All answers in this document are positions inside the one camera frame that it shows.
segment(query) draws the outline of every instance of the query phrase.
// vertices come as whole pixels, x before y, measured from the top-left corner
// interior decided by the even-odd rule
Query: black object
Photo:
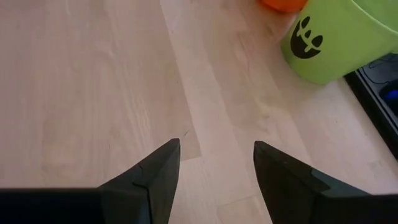
[[[386,55],[345,76],[395,159],[398,159],[398,117],[394,114],[397,104],[395,100],[384,101],[382,97],[385,96],[384,87],[395,86],[394,80],[398,78],[397,60],[398,55]]]
[[[398,195],[369,195],[261,141],[254,166],[274,224],[398,223]]]
[[[2,189],[0,223],[133,223],[169,221],[180,169],[172,139],[96,189]]]

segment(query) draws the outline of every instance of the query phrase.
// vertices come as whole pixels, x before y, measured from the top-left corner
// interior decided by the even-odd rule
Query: orange pumpkin
[[[307,1],[308,0],[260,0],[260,2],[266,6],[280,12],[298,12],[304,7]]]

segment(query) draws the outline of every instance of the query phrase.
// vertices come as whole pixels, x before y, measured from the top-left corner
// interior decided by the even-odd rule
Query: black electronic device
[[[398,55],[385,55],[347,74],[345,79],[398,159]]]

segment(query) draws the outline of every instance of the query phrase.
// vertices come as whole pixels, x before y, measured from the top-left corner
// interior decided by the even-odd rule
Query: wooden floor
[[[0,187],[89,187],[182,140],[170,223],[271,223],[263,140],[370,193],[398,163],[343,80],[284,62],[255,0],[0,0]]]

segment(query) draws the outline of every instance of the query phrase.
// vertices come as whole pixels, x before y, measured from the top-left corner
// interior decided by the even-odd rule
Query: jack-o'-lantern face
[[[314,38],[311,36],[311,29],[308,28],[310,17],[307,16],[303,21],[298,21],[290,39],[290,48],[296,57],[308,59],[321,52],[320,46],[323,42],[322,35]]]

